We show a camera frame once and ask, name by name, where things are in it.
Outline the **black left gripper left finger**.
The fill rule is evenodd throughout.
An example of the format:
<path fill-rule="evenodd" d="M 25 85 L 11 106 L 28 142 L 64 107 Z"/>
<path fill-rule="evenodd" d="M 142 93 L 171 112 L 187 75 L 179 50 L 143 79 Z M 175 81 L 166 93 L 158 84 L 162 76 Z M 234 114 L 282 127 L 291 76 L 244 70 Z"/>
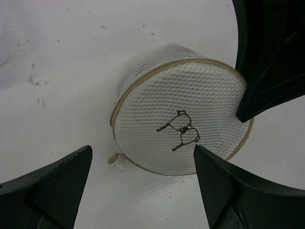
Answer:
<path fill-rule="evenodd" d="M 91 146 L 0 185 L 2 229 L 72 229 L 92 163 Z"/>

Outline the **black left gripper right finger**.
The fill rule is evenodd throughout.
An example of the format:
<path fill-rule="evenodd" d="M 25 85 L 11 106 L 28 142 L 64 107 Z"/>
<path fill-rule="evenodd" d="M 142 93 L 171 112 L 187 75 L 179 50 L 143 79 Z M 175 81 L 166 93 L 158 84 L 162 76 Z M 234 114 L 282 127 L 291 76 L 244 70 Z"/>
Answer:
<path fill-rule="evenodd" d="M 254 175 L 203 146 L 193 156 L 209 228 L 305 227 L 304 190 Z"/>

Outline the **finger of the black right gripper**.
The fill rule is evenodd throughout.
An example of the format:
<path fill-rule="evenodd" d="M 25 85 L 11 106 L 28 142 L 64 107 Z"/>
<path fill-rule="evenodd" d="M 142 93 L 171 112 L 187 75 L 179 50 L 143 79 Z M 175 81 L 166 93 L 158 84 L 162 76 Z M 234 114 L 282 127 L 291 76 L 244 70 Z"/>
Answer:
<path fill-rule="evenodd" d="M 305 3 L 235 0 L 236 70 L 247 86 L 236 112 L 246 122 L 305 94 Z"/>

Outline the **white mesh laundry bag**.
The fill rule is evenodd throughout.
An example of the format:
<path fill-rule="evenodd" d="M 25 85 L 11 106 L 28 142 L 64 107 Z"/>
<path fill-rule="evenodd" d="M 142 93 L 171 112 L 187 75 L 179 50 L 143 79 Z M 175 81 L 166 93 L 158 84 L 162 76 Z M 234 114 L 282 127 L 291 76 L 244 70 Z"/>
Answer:
<path fill-rule="evenodd" d="M 253 126 L 236 117 L 246 86 L 236 69 L 175 43 L 142 56 L 118 86 L 110 117 L 116 149 L 108 163 L 187 176 L 196 172 L 196 145 L 231 159 Z"/>

